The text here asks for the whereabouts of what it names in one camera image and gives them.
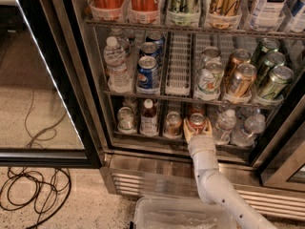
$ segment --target refrigerator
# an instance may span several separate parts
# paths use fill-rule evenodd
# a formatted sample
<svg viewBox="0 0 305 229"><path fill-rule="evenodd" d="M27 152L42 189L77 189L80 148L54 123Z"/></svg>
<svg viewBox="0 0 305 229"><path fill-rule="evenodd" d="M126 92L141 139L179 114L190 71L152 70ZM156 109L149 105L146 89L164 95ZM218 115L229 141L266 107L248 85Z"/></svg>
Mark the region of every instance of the refrigerator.
<svg viewBox="0 0 305 229"><path fill-rule="evenodd" d="M197 198L193 161L184 136L170 139L163 135L167 113L176 110L184 117L190 105L204 104L205 115L213 126L221 108L238 112L253 107L265 115L265 131L250 147L216 145L220 171L263 215L304 220L304 33L206 28L206 0L199 0L198 26L169 23L169 0L160 0L163 7L159 21L152 24L96 20L89 10L92 0L16 1L84 149L25 151L8 147L0 149L1 165L99 169L111 194ZM135 73L138 51L147 33L163 32L166 43L156 94L138 92L134 85L129 93L111 90L103 57L111 28L134 31L131 60ZM225 65L234 49L253 52L262 38L280 42L280 50L294 71L280 103L232 103L224 100L222 91L217 100L193 98L196 65L204 48L218 47ZM184 68L174 78L176 75L172 77L171 73L176 61ZM138 103L147 98L156 100L156 135L141 134L139 116L135 132L119 131L117 114L126 96L136 97Z"/></svg>

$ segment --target bottle cap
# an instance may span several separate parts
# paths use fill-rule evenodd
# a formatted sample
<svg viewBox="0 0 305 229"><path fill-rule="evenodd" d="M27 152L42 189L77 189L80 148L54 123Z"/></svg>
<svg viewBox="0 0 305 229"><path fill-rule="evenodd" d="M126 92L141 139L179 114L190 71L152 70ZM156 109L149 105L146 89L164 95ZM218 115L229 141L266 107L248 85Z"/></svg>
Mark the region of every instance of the bottle cap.
<svg viewBox="0 0 305 229"><path fill-rule="evenodd" d="M145 107L146 109L152 108L152 107L153 107L153 101L152 101L151 99L146 99L146 100L144 101L144 107Z"/></svg>
<svg viewBox="0 0 305 229"><path fill-rule="evenodd" d="M232 109L229 109L226 111L227 117L233 117L235 115L235 111Z"/></svg>
<svg viewBox="0 0 305 229"><path fill-rule="evenodd" d="M110 47L114 47L117 44L117 40L114 36L108 37L106 42L107 42L107 45Z"/></svg>

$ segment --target gold can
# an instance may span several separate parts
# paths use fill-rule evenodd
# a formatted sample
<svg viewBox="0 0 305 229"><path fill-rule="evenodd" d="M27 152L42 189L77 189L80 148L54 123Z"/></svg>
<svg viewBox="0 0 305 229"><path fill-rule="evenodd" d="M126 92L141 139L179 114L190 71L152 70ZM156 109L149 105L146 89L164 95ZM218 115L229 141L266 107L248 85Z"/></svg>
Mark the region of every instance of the gold can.
<svg viewBox="0 0 305 229"><path fill-rule="evenodd" d="M231 53L224 74L224 82L226 86L228 86L231 75L236 67L243 63L250 63L251 56L251 53L244 49L236 49Z"/></svg>
<svg viewBox="0 0 305 229"><path fill-rule="evenodd" d="M254 65L238 65L230 79L226 93L233 97L242 97L253 85L256 79L256 74L257 70Z"/></svg>

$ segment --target metal shelf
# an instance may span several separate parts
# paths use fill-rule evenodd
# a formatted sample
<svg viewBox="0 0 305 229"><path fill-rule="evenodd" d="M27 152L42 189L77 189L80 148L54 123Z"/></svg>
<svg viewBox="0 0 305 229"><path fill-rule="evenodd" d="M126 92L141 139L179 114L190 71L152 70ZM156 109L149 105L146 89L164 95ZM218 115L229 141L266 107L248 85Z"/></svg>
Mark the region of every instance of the metal shelf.
<svg viewBox="0 0 305 229"><path fill-rule="evenodd" d="M285 33L281 31L260 32L260 31L243 31L243 30L219 30L219 29L206 29L206 28L191 28L191 27L178 27L170 25L146 25L146 24L131 24L131 23L118 23L106 21L94 21L87 18L86 23L93 27L111 27L111 28L131 28L134 30L157 30L157 31L172 31L184 33L204 33L213 35L231 35L231 36L249 36L249 37L263 37L263 38L277 38L277 39L293 39L304 40L305 33Z"/></svg>

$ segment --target water bottle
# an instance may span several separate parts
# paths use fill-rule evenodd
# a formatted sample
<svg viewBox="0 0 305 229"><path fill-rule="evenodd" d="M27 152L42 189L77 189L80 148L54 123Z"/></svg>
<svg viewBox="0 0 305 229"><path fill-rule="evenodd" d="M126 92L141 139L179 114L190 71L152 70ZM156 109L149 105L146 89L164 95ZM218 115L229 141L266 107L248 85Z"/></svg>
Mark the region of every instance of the water bottle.
<svg viewBox="0 0 305 229"><path fill-rule="evenodd" d="M230 141L230 133L236 124L235 111L226 110L219 114L213 126L213 141L216 145L225 145Z"/></svg>
<svg viewBox="0 0 305 229"><path fill-rule="evenodd" d="M231 133L231 143L238 147L248 147L265 130L265 116L255 114L248 117L240 126L236 125Z"/></svg>
<svg viewBox="0 0 305 229"><path fill-rule="evenodd" d="M112 30L109 33L109 36L116 37L118 44L123 47L127 57L131 54L130 40L122 29L112 28Z"/></svg>
<svg viewBox="0 0 305 229"><path fill-rule="evenodd" d="M126 53L113 36L107 38L104 59L110 76L109 85L111 90L118 93L129 92L132 88L126 65Z"/></svg>

